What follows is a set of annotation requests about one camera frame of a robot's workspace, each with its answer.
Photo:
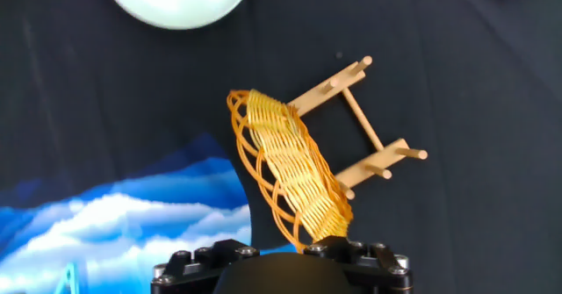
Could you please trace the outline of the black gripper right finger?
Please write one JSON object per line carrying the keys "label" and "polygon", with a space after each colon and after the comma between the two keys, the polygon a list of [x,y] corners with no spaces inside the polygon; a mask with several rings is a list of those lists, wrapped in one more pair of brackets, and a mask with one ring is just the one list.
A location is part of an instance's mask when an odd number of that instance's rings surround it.
{"label": "black gripper right finger", "polygon": [[414,293],[409,258],[395,254],[386,244],[328,236],[306,246],[302,254],[335,262],[348,283],[361,293]]}

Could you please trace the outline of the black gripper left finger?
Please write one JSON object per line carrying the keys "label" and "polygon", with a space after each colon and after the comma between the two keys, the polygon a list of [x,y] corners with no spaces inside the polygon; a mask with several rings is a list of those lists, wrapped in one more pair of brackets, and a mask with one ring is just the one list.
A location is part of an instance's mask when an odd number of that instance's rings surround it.
{"label": "black gripper left finger", "polygon": [[213,294],[220,276],[235,262],[260,251],[238,240],[220,240],[193,251],[176,251],[167,263],[154,266],[151,294]]}

